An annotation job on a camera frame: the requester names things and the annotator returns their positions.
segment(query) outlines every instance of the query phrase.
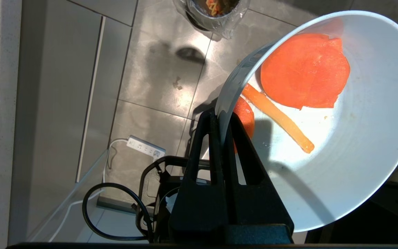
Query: black cable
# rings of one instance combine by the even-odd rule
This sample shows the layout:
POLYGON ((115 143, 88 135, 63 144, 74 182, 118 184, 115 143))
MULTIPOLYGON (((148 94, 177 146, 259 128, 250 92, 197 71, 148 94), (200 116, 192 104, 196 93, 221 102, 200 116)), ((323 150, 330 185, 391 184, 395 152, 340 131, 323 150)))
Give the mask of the black cable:
POLYGON ((82 216, 84 217, 84 221, 85 223, 88 225, 88 227, 95 232, 97 235, 107 238, 107 239, 111 239, 111 240, 119 240, 119 241, 137 241, 137 240, 147 240, 150 243, 153 243, 154 241, 154 237, 153 237, 153 228, 152 228, 152 222, 150 219, 150 215, 147 211, 147 208, 145 208, 144 203, 142 203, 142 201, 139 199, 139 197, 133 192, 131 191, 129 188, 127 188, 126 186, 123 186, 121 184, 117 184, 117 183, 100 183, 98 185, 93 186, 92 188, 90 188, 87 193, 84 196, 84 199, 82 200, 82 216), (148 237, 147 236, 139 236, 139 237, 123 237, 123 236, 113 236, 107 233, 102 232, 101 230, 97 229, 93 223, 90 221, 90 217, 88 216, 87 213, 87 202, 88 202, 88 198, 90 197, 90 195, 92 195, 93 192, 95 192, 98 189, 101 188, 105 188, 105 187, 112 187, 112 188, 117 188, 120 189, 124 192, 126 192, 127 194, 129 194, 137 203, 138 206, 142 209, 143 215, 144 215, 144 220, 147 223, 147 228, 148 228, 148 237))

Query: plastic bag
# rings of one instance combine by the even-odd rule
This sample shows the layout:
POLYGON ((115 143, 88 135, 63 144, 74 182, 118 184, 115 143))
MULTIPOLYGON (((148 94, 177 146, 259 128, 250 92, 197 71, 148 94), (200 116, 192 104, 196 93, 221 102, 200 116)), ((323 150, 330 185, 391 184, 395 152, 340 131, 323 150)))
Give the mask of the plastic bag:
POLYGON ((173 3, 195 27, 231 39, 250 0, 173 0, 173 3))

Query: tile floor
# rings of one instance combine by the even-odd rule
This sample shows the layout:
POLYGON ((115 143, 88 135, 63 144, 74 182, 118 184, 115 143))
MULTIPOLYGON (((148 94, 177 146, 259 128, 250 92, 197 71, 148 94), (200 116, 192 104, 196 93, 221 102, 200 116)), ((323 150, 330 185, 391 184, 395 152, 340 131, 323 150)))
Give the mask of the tile floor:
MULTIPOLYGON (((139 137, 167 155, 185 154, 199 114, 214 106, 222 84, 251 51, 317 16, 367 10, 398 22, 398 0, 252 0, 231 40, 196 30, 172 0, 139 0, 111 139, 139 137)), ((107 181, 138 190, 152 158, 117 144, 107 181)), ((105 199, 130 203, 119 191, 105 199)))

